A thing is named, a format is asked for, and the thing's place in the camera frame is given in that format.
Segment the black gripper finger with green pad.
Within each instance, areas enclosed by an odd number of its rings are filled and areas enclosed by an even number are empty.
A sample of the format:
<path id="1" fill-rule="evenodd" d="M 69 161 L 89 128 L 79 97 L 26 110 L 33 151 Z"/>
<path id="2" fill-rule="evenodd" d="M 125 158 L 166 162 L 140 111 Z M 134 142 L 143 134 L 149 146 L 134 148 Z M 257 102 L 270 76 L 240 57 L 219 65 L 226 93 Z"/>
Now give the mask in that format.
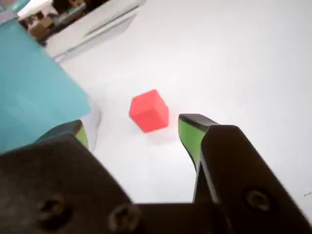
<path id="1" fill-rule="evenodd" d="M 197 173 L 194 200 L 210 193 L 214 233 L 311 233 L 309 221 L 239 127 L 180 114 L 178 135 Z"/>
<path id="2" fill-rule="evenodd" d="M 128 234 L 141 222 L 134 205 L 83 144 L 80 120 L 54 127 L 0 156 L 3 234 Z"/>

